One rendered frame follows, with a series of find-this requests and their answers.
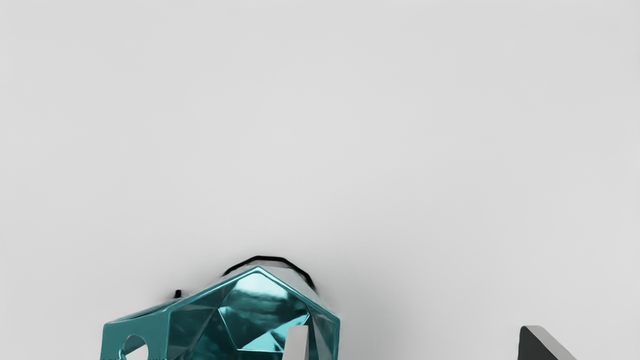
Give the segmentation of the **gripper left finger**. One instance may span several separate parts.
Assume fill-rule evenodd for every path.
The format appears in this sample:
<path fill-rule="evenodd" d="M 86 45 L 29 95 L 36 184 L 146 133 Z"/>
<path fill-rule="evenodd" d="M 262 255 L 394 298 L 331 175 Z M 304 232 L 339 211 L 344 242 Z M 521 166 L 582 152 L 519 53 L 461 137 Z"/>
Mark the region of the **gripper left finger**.
<path fill-rule="evenodd" d="M 282 360 L 309 360 L 309 327 L 291 326 L 286 333 Z"/>

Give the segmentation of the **teal faceted mug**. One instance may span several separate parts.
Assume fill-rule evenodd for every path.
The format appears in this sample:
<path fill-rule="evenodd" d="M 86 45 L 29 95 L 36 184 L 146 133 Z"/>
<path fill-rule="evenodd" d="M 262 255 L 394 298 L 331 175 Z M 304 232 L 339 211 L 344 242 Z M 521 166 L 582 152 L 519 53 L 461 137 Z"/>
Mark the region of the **teal faceted mug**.
<path fill-rule="evenodd" d="M 190 295 L 107 322 L 100 360 L 284 360 L 307 326 L 308 360 L 339 360 L 341 321 L 295 269 L 247 264 Z"/>

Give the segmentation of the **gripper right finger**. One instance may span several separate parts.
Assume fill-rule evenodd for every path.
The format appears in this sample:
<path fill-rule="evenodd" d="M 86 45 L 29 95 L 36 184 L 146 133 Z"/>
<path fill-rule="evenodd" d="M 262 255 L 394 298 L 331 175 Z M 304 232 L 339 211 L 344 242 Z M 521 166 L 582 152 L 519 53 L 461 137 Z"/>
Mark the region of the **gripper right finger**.
<path fill-rule="evenodd" d="M 543 326 L 525 325 L 519 330 L 518 360 L 577 360 Z"/>

